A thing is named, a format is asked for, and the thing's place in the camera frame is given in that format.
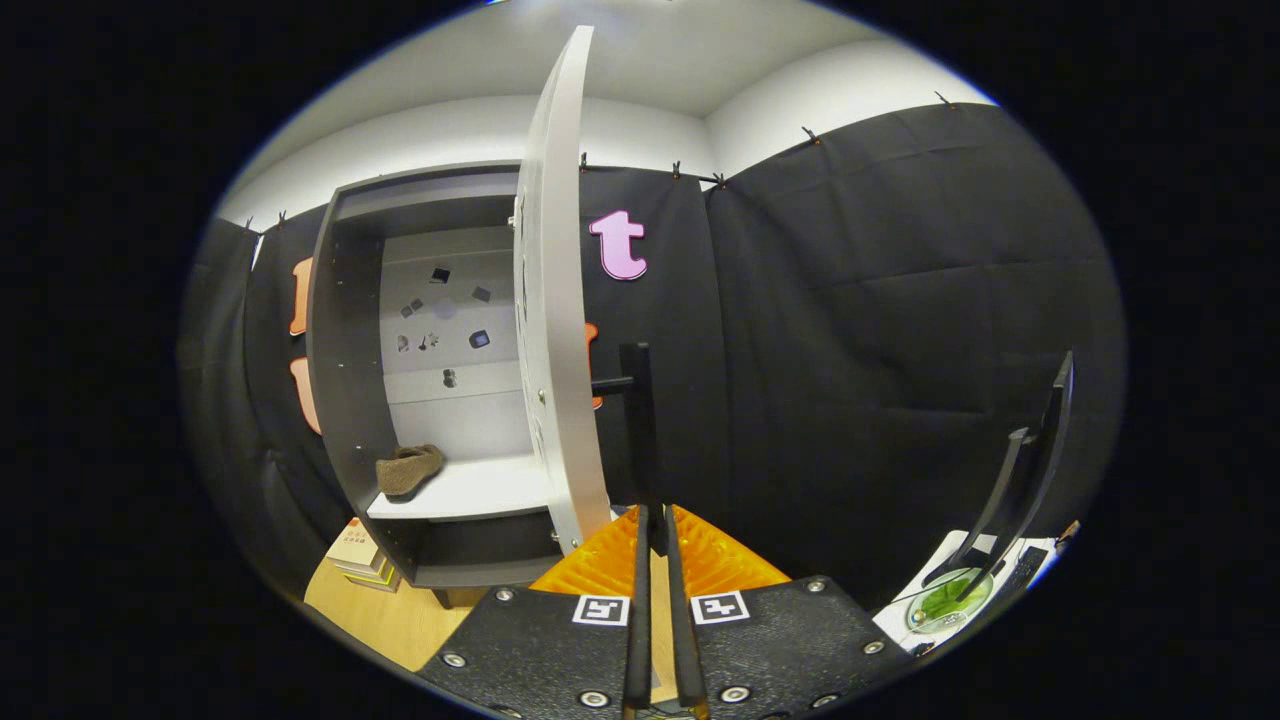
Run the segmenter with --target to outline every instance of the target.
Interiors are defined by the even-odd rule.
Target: black curtain
[[[631,168],[591,168],[580,176],[582,299],[599,328],[591,343],[595,379],[621,373],[618,346],[648,342],[654,383],[659,501],[719,507],[732,497],[728,400],[710,228],[695,178]],[[644,237],[631,254],[648,268],[634,281],[604,272],[600,236],[589,225],[625,210]],[[595,411],[600,459],[613,502],[639,500],[621,396]]]
[[[205,487],[246,559],[276,592],[301,600],[337,533],[317,533],[291,488],[288,452],[271,445],[250,395],[244,299],[257,238],[214,219],[197,251],[178,329],[183,425]]]
[[[846,126],[709,190],[707,211],[737,489],[716,514],[726,530],[794,577],[887,602],[977,519],[1068,348],[1066,457],[1029,534],[1080,516],[1117,430],[1121,305],[1087,210],[1004,110]]]
[[[293,268],[315,252],[328,206],[268,229],[244,296],[244,357],[253,413],[271,457],[321,538],[338,537],[355,511],[324,448],[306,423],[289,363],[306,357],[306,333],[289,334],[297,278]]]

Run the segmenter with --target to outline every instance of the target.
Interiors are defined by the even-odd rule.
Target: metal rod
[[[591,395],[600,397],[602,395],[622,395],[635,386],[636,379],[631,375],[623,375],[621,378],[607,378],[603,380],[591,380]]]

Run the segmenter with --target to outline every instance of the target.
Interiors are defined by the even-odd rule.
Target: green bowl
[[[973,618],[991,598],[991,575],[983,578],[964,601],[956,602],[956,597],[979,571],[978,568],[961,568],[934,580],[933,589],[915,596],[906,609],[906,626],[916,633],[936,633]]]

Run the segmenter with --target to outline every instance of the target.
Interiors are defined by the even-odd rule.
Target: stack of books
[[[352,518],[347,523],[325,557],[343,578],[357,585],[384,592],[396,592],[399,587],[401,578],[396,573],[396,566],[374,543],[374,538],[369,537],[369,530],[361,524],[360,518]]]

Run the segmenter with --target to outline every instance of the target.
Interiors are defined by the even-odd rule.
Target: open cabinet door
[[[579,127],[593,28],[579,26],[543,87],[516,188],[516,336],[534,455],[561,550],[609,523],[582,342]]]

